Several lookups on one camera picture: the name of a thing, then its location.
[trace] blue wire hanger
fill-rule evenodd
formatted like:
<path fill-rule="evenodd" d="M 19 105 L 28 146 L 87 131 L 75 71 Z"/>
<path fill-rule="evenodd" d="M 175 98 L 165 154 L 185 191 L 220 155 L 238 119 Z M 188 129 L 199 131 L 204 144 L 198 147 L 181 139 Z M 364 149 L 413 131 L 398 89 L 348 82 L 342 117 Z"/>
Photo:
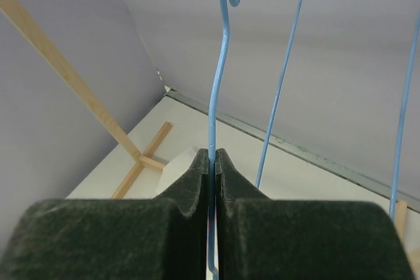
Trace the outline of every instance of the blue wire hanger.
<path fill-rule="evenodd" d="M 241 0 L 229 0 L 229 3 L 233 7 L 237 7 Z M 264 165 L 264 159 L 268 147 L 268 139 L 271 133 L 272 123 L 274 120 L 274 115 L 277 108 L 278 99 L 280 97 L 280 90 L 282 88 L 284 75 L 287 67 L 287 61 L 289 60 L 289 55 L 291 51 L 291 45 L 293 38 L 295 36 L 297 20 L 301 10 L 303 0 L 299 0 L 297 6 L 297 12 L 295 16 L 295 21 L 291 30 L 289 44 L 287 46 L 286 56 L 284 60 L 283 70 L 280 75 L 280 81 L 278 85 L 278 90 L 276 93 L 276 98 L 273 104 L 273 110 L 270 116 L 270 123 L 268 125 L 266 141 L 264 142 L 264 147 L 262 151 L 262 161 L 260 164 L 259 175 L 257 177 L 257 187 L 261 181 L 261 173 Z M 222 75 L 224 70 L 224 65 L 226 62 L 226 56 L 228 54 L 228 46 L 230 39 L 230 23 L 229 23 L 229 12 L 228 12 L 228 3 L 227 0 L 219 0 L 220 2 L 220 11 L 222 14 L 223 21 L 223 36 L 222 36 L 222 45 L 219 55 L 219 61 L 217 63 L 215 79 L 213 81 L 213 87 L 211 89 L 210 103 L 209 103 L 209 233 L 208 233 L 208 264 L 211 273 L 213 274 L 213 280 L 219 278 L 218 271 L 215 265 L 215 159 L 216 159 L 216 112 L 217 112 L 217 99 L 219 97 L 220 83 L 222 81 Z"/>
<path fill-rule="evenodd" d="M 413 72 L 415 48 L 417 46 L 417 40 L 419 38 L 420 29 L 420 11 L 417 16 L 417 21 L 414 27 L 413 42 L 411 44 L 411 51 L 408 60 L 408 69 L 406 74 L 406 82 L 404 83 L 404 93 L 402 95 L 401 109 L 400 109 L 400 121 L 398 123 L 398 133 L 396 137 L 395 154 L 394 154 L 394 170 L 392 174 L 392 187 L 391 197 L 389 199 L 389 216 L 392 221 L 395 220 L 395 204 L 396 194 L 398 190 L 398 179 L 400 177 L 400 157 L 401 157 L 401 146 L 402 146 L 402 135 L 404 133 L 404 121 L 406 120 L 406 110 L 408 103 L 408 92 L 410 91 L 411 73 Z"/>

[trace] wooden stick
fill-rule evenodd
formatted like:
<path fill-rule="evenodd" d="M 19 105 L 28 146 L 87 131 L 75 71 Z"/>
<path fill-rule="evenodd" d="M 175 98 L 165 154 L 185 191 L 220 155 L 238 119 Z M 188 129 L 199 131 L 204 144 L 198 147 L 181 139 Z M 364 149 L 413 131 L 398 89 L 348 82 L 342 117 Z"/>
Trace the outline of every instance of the wooden stick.
<path fill-rule="evenodd" d="M 0 10 L 3 11 L 5 16 L 9 18 L 20 33 L 35 47 L 56 73 L 67 82 L 70 88 L 135 161 L 141 161 L 149 167 L 163 170 L 165 165 L 142 156 L 131 139 L 111 116 L 111 113 L 86 83 L 83 82 L 70 63 L 61 55 L 54 43 L 47 37 L 18 0 L 0 0 Z"/>
<path fill-rule="evenodd" d="M 399 200 L 395 209 L 395 229 L 402 241 L 404 238 L 404 230 L 406 227 L 407 201 Z"/>
<path fill-rule="evenodd" d="M 168 135 L 168 132 L 172 129 L 172 125 L 168 122 L 164 123 L 160 128 L 159 132 L 153 138 L 152 142 L 146 148 L 144 152 L 145 157 L 152 157 L 157 148 L 163 142 L 165 137 Z M 144 169 L 143 163 L 136 163 L 129 173 L 126 175 L 124 180 L 120 183 L 117 190 L 112 195 L 112 199 L 124 198 L 125 194 L 129 191 L 130 187 L 134 184 L 135 180 Z"/>

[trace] white wall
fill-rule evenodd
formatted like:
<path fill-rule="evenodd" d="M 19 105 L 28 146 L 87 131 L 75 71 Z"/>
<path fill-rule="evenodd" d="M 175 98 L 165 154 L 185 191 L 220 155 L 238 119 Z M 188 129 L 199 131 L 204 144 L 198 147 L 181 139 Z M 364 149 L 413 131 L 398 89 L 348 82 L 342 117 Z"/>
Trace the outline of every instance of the white wall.
<path fill-rule="evenodd" d="M 165 92 L 123 0 L 20 0 L 126 131 Z M 64 197 L 116 142 L 0 14 L 0 253 L 34 201 Z"/>
<path fill-rule="evenodd" d="M 126 0 L 165 84 L 207 103 L 222 24 L 218 0 Z M 265 130 L 297 0 L 242 0 L 219 109 Z M 273 134 L 389 183 L 419 0 L 304 0 Z M 420 197 L 420 50 L 401 190 Z"/>

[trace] wooden cross frame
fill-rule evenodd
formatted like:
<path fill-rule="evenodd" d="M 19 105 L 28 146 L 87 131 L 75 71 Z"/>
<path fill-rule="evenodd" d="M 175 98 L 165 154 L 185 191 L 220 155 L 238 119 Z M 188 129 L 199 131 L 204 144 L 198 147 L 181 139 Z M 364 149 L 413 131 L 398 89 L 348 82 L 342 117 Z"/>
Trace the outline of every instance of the wooden cross frame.
<path fill-rule="evenodd" d="M 18 0 L 0 0 L 0 10 L 14 24 L 16 29 L 33 45 L 38 53 L 48 62 L 55 72 L 69 85 L 74 93 L 81 99 L 87 108 L 104 125 L 106 130 L 123 146 L 128 154 L 136 161 L 124 181 L 112 195 L 112 198 L 122 198 L 127 193 L 144 167 L 163 171 L 164 164 L 153 160 L 152 156 L 161 144 L 167 133 L 171 130 L 171 124 L 166 122 L 156 137 L 147 147 L 144 154 L 134 145 L 124 130 L 117 124 L 111 113 L 96 97 L 93 91 L 80 78 L 70 63 L 63 57 L 54 43 L 47 37 L 38 26 L 29 12 Z"/>

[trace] metal strip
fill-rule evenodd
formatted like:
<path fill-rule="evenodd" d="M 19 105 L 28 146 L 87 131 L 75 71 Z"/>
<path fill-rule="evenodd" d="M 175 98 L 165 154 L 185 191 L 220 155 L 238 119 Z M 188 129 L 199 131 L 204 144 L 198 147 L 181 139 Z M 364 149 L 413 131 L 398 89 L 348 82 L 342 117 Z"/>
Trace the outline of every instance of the metal strip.
<path fill-rule="evenodd" d="M 201 113 L 208 114 L 208 106 L 197 102 L 185 95 L 182 95 L 181 93 L 175 91 L 175 90 L 169 90 L 166 94 L 169 98 L 172 98 L 173 100 L 176 100 L 190 108 L 193 108 Z M 225 123 L 235 129 L 238 129 L 256 139 L 259 139 L 261 141 L 264 141 L 265 137 L 265 131 L 252 127 L 251 125 L 248 125 L 247 123 L 241 122 L 227 114 L 223 114 L 220 112 L 217 112 L 217 120 Z M 376 193 L 382 197 L 390 198 L 391 188 L 390 186 L 387 186 L 383 183 L 380 183 L 376 180 L 372 180 L 368 178 L 367 176 L 360 174 L 358 172 L 355 172 L 353 170 L 350 170 L 346 167 L 343 167 L 341 165 L 338 165 L 334 163 L 333 161 L 330 161 L 328 159 L 324 159 L 323 157 L 320 157 L 319 155 L 316 155 L 314 153 L 311 153 L 309 151 L 306 151 L 305 149 L 302 149 L 298 146 L 295 146 L 293 144 L 290 144 L 289 142 L 286 142 L 285 140 L 270 136 L 270 145 L 278 148 L 288 154 L 291 154 L 307 163 L 310 163 L 312 165 L 315 165 L 316 167 L 319 167 L 323 170 L 326 170 L 336 176 L 339 176 L 345 180 L 348 180 L 349 182 L 352 182 L 353 184 L 359 185 L 369 191 L 372 191 L 373 193 Z M 411 210 L 414 210 L 418 213 L 420 213 L 420 200 L 410 196 L 406 195 L 405 193 L 402 193 L 401 191 L 398 192 L 399 199 L 405 200 L 408 203 L 408 208 Z"/>

